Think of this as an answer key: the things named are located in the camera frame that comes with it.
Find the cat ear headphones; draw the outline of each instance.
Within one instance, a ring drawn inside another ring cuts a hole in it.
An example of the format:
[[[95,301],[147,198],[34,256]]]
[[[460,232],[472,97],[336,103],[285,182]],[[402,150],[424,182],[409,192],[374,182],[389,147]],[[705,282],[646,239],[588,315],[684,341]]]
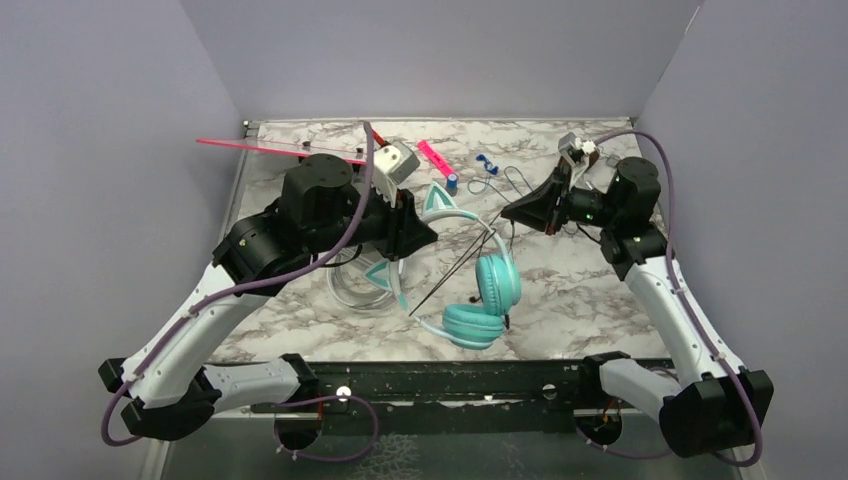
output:
[[[431,184],[424,201],[421,221],[430,224],[451,217],[465,218],[481,225],[492,235],[501,251],[500,254],[485,255],[477,260],[475,274],[482,306],[448,306],[442,314],[441,328],[430,325],[418,316],[412,315],[412,318],[427,331],[457,346],[485,350],[503,334],[505,317],[521,300],[521,278],[501,236],[476,214],[460,210],[441,186]],[[365,277],[378,287],[392,292],[400,306],[409,312],[409,302],[401,287],[399,270],[399,262],[379,262],[365,272]]]

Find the pink pen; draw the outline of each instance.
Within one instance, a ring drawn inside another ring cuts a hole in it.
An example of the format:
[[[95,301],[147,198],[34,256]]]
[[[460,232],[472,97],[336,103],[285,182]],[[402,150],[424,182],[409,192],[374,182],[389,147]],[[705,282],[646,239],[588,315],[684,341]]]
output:
[[[440,172],[442,172],[442,175],[444,175],[445,178],[450,175],[456,175],[453,168],[451,168],[451,166],[448,165],[448,162],[445,161],[445,157],[439,155],[435,150],[433,150],[433,147],[427,143],[427,140],[421,140],[418,142],[418,149],[421,150],[421,153],[423,153],[425,157],[427,157],[427,160],[430,160],[430,162],[435,165]]]

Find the light purple wall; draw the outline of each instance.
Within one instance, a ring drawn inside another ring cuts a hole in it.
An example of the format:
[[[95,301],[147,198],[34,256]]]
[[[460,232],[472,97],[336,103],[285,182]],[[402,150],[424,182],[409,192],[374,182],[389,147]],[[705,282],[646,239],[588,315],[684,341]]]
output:
[[[642,111],[701,0],[181,0],[243,116]]]
[[[770,480],[848,471],[846,25],[840,0],[707,0],[638,122],[674,165],[690,285],[775,382]]]
[[[0,476],[135,478],[96,369],[200,274],[240,116],[176,0],[0,2],[0,66]]]

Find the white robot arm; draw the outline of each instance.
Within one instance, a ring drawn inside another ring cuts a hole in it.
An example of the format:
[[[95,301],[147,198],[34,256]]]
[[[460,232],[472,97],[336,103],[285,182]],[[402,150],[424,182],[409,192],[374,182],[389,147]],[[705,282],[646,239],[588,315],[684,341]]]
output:
[[[598,159],[594,143],[569,134],[559,150],[545,183],[501,216],[549,235],[569,221],[600,227],[604,258],[647,310],[677,371],[671,379],[621,352],[593,355],[581,370],[585,396],[599,403],[619,398],[644,412],[682,457],[752,443],[774,387],[764,371],[748,370],[727,347],[687,291],[677,260],[668,257],[667,239],[651,222],[660,194],[656,166],[643,158],[621,160],[604,193],[575,186],[575,177]]]
[[[374,154],[376,189],[348,245],[370,242],[395,260],[436,241],[436,233],[418,218],[412,193],[397,186],[418,164],[403,143],[380,145]],[[233,225],[200,282],[156,336],[132,356],[100,366],[101,379],[114,395],[111,405],[120,396],[131,399],[121,413],[130,433],[176,440],[217,412],[317,396],[317,378],[296,354],[254,365],[205,364],[230,332],[284,284],[224,296],[196,312],[192,308],[236,285],[303,268],[331,249],[359,202],[352,175],[347,163],[326,154],[311,155],[289,170],[282,195],[262,213]]]

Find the white marble tabletop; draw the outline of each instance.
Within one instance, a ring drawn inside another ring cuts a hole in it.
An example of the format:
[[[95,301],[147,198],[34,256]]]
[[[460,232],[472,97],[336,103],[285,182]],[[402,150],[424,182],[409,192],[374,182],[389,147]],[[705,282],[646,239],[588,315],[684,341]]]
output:
[[[467,182],[484,178],[477,154],[485,154],[501,170],[519,168],[535,187],[555,165],[557,140],[567,132],[584,138],[629,127],[625,118],[579,121],[377,121],[374,129],[387,139],[401,139],[415,148],[426,139],[460,176],[460,207],[485,220],[497,216],[506,204],[494,190],[472,195]],[[345,122],[263,123],[259,138],[353,150],[363,147],[360,124]],[[614,159],[638,156],[633,138],[624,136],[604,145],[603,156],[587,174],[593,185],[605,190],[612,178]],[[433,179],[443,177],[423,155],[421,166],[403,188],[423,200]],[[283,175],[291,160],[271,154],[248,156],[241,181],[243,195],[236,199],[237,218],[260,212],[279,194]],[[522,194],[526,187],[517,175]],[[502,173],[492,177],[510,201],[519,194]],[[483,185],[472,184],[479,190]],[[435,245],[425,247],[408,260],[405,288],[413,300],[420,299],[454,264],[480,233],[477,226],[461,220],[434,224],[439,233]],[[509,238],[508,222],[495,226]],[[597,236],[596,229],[587,228]],[[522,278],[522,300],[511,312],[511,328],[484,351],[461,349],[435,337],[411,321],[393,303],[371,312],[352,310],[330,295],[326,273],[319,270],[288,284],[280,294],[239,325],[213,356],[214,361],[265,361],[284,353],[300,353],[307,360],[415,361],[415,360],[509,360],[582,358],[585,355],[621,350],[634,357],[667,356],[665,348],[635,297],[604,261],[599,247],[566,225],[556,236],[546,236],[516,225],[515,263]],[[473,260],[465,264],[419,313],[440,323],[446,305],[467,303],[476,294]]]

